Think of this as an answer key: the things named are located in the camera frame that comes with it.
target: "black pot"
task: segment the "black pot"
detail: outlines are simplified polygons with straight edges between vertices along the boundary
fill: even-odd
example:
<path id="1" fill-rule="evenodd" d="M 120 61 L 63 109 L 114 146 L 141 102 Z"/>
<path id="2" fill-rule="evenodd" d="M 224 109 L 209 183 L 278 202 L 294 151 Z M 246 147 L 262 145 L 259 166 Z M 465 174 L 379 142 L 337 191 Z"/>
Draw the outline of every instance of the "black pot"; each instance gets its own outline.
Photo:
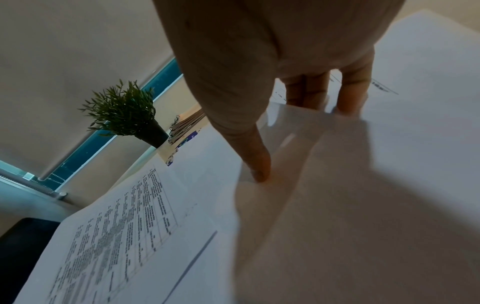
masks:
<path id="1" fill-rule="evenodd" d="M 148 122 L 148 124 L 138 131 L 135 134 L 135 137 L 141 139 L 148 143 L 149 145 L 158 148 L 161 146 L 167 139 L 169 135 L 162 129 L 159 123 L 153 119 Z"/>

